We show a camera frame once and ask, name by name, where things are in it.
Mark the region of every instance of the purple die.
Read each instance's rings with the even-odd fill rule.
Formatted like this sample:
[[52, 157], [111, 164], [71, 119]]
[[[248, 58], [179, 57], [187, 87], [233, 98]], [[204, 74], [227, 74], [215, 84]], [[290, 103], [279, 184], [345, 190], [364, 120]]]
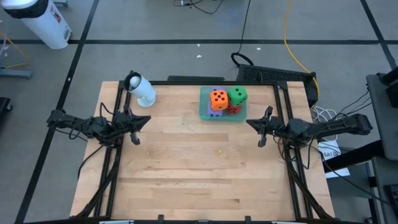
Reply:
[[223, 88], [223, 87], [213, 87], [213, 88], [211, 89], [211, 91], [216, 91], [216, 90], [224, 90], [224, 91], [226, 91], [226, 89]]
[[207, 116], [213, 116], [213, 117], [220, 117], [223, 115], [223, 111], [215, 111], [211, 109], [210, 101], [207, 104]]

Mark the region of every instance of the yellow cable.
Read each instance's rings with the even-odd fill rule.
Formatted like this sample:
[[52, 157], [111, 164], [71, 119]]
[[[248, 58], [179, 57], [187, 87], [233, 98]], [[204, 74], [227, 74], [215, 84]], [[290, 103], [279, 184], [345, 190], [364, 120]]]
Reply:
[[29, 63], [19, 63], [19, 64], [15, 64], [15, 65], [10, 65], [10, 66], [6, 67], [6, 69], [20, 67], [20, 66], [26, 66], [26, 65], [29, 65]]
[[[287, 45], [287, 42], [286, 42], [287, 18], [289, 17], [289, 11], [290, 11], [290, 8], [291, 8], [291, 6], [292, 6], [292, 2], [293, 2], [293, 0], [289, 0], [289, 5], [287, 6], [287, 10], [286, 10], [285, 24], [284, 24], [284, 42], [285, 42], [286, 49], [289, 51], [289, 54], [292, 56], [292, 58], [298, 63], [298, 65], [299, 65], [304, 71], [306, 71], [306, 72], [309, 74], [309, 73], [311, 73], [310, 70], [308, 70], [307, 68], [305, 68], [304, 65], [302, 65], [301, 62], [299, 62], [299, 60], [297, 60], [297, 58], [294, 56], [293, 52], [290, 50], [290, 48], [289, 48], [289, 46]], [[317, 82], [317, 80], [315, 79], [315, 77], [312, 77], [312, 79], [313, 79], [313, 82], [314, 82], [314, 84], [315, 84], [315, 86], [316, 86], [316, 88], [317, 88], [318, 99], [319, 99], [319, 96], [320, 96], [321, 93], [320, 93], [320, 89], [319, 89], [318, 82]]]
[[22, 55], [24, 55], [27, 60], [30, 60], [29, 56], [27, 54], [25, 54], [25, 52], [23, 50], [21, 50], [16, 44], [14, 44], [3, 32], [1, 32], [1, 30], [0, 30], [0, 35], [2, 35], [6, 40], [8, 40], [8, 42], [10, 42], [10, 44], [12, 44], [17, 50], [19, 50], [19, 52]]

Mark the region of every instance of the plastic tray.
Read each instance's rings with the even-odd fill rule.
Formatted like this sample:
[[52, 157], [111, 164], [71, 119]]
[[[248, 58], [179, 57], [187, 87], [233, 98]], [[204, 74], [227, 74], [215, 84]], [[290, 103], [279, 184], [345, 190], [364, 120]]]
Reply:
[[200, 88], [200, 102], [199, 102], [199, 116], [203, 120], [208, 121], [234, 121], [234, 122], [242, 122], [245, 121], [248, 112], [246, 102], [242, 104], [242, 109], [238, 114], [227, 114], [226, 111], [223, 111], [223, 115], [221, 117], [212, 117], [207, 115], [207, 105], [210, 100], [210, 93], [217, 88], [218, 86], [202, 86]]

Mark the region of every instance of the red die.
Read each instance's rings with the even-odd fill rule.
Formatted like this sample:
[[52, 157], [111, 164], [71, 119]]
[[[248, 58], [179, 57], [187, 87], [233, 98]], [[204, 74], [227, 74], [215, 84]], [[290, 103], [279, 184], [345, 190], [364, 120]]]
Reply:
[[228, 114], [238, 114], [241, 111], [241, 109], [242, 105], [239, 106], [228, 105], [228, 107], [226, 108]]

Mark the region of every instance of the orange die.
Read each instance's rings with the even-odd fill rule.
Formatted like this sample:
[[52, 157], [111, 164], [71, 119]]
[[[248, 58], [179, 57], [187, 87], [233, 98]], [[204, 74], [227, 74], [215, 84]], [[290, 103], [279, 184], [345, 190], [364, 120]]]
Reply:
[[215, 90], [210, 93], [211, 109], [218, 111], [228, 107], [228, 96], [224, 90]]

